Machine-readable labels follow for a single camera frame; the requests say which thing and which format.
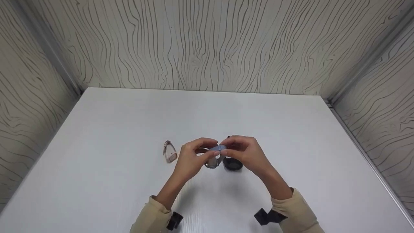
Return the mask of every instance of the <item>person's left hand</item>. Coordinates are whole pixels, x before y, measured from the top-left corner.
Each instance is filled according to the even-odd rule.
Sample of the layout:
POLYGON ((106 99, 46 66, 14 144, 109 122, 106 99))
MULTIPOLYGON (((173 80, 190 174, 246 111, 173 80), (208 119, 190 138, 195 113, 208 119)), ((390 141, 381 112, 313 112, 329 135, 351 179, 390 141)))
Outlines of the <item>person's left hand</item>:
POLYGON ((180 155, 172 176, 186 183, 193 178, 201 167, 212 157, 220 154, 219 151, 208 151, 206 148, 217 146, 217 141, 211 138, 199 138, 187 142, 181 147, 180 155))

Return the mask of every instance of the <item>wavy line pattern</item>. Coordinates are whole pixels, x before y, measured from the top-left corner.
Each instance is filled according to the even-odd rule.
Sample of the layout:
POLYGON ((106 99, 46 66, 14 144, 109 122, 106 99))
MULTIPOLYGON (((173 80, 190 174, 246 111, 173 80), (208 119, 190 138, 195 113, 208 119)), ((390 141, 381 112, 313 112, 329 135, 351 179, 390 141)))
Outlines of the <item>wavy line pattern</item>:
POLYGON ((8 0, 0 45, 1 211, 76 100, 8 0))
POLYGON ((414 24, 335 109, 414 216, 414 24))
POLYGON ((327 98, 407 0, 33 0, 91 87, 327 98))

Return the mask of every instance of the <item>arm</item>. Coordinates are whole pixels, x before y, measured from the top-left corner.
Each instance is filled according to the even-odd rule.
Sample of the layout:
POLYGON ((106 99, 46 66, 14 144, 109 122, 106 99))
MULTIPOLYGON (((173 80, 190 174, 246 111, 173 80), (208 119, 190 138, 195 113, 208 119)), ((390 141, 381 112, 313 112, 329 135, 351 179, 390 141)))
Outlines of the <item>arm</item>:
POLYGON ((179 192, 201 167, 219 151, 207 151, 217 141, 210 138, 199 138, 188 142, 181 147, 180 156, 173 174, 162 187, 157 196, 151 196, 145 204, 137 220, 132 225, 130 233, 158 233, 166 231, 171 218, 171 207, 179 192))
POLYGON ((316 216, 298 190, 292 190, 270 164, 255 138, 232 136, 221 144, 221 154, 235 158, 258 176, 270 193, 272 209, 287 218, 280 222, 284 233, 323 233, 316 216))

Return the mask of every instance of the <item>black wrist strap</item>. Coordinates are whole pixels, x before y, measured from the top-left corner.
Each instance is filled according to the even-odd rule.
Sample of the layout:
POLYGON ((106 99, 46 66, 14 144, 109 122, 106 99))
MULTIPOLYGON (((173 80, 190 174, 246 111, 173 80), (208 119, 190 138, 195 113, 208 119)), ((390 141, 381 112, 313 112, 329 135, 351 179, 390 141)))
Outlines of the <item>black wrist strap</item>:
POLYGON ((177 229, 182 219, 183 217, 179 213, 173 212, 173 215, 171 216, 170 221, 168 222, 167 229, 170 231, 177 229))
POLYGON ((266 213, 266 211, 263 208, 261 208, 255 214, 255 219, 259 222, 260 225, 264 226, 269 224, 269 222, 280 223, 283 220, 287 219, 287 217, 274 210, 270 210, 268 213, 266 213))

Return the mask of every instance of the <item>white table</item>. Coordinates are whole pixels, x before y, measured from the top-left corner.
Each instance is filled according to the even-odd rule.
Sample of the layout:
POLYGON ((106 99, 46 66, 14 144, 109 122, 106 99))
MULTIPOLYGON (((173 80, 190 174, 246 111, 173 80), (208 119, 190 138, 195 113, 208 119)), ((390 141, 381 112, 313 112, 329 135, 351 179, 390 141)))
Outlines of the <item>white table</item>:
MULTIPOLYGON (((165 140, 257 138, 326 232, 414 232, 319 96, 88 88, 0 216, 2 233, 128 232, 175 162, 165 140)), ((202 168, 173 210, 181 232, 279 232, 249 170, 202 168)))

